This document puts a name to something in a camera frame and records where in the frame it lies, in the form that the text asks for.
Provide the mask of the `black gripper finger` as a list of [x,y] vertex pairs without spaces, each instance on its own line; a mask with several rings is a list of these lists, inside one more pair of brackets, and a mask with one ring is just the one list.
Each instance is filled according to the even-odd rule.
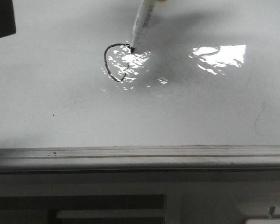
[[16,33],[12,0],[0,0],[0,38]]

